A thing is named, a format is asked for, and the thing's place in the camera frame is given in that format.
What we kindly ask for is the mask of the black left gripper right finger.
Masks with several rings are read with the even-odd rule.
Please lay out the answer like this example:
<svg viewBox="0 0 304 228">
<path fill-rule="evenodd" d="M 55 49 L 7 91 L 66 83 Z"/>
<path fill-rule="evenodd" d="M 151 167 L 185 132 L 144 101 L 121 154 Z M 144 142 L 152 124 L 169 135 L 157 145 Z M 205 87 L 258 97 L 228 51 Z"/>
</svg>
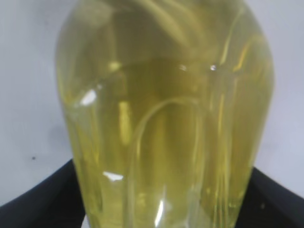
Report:
<svg viewBox="0 0 304 228">
<path fill-rule="evenodd" d="M 304 199 L 254 168 L 237 228 L 303 228 Z"/>
</svg>

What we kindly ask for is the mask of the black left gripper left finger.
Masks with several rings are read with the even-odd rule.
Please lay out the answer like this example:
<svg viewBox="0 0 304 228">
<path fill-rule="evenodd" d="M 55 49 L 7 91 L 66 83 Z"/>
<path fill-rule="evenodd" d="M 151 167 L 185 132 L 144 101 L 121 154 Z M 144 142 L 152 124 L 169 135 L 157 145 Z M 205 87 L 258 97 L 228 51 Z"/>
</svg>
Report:
<svg viewBox="0 0 304 228">
<path fill-rule="evenodd" d="M 84 217 L 72 161 L 0 208 L 2 228 L 79 228 Z"/>
</svg>

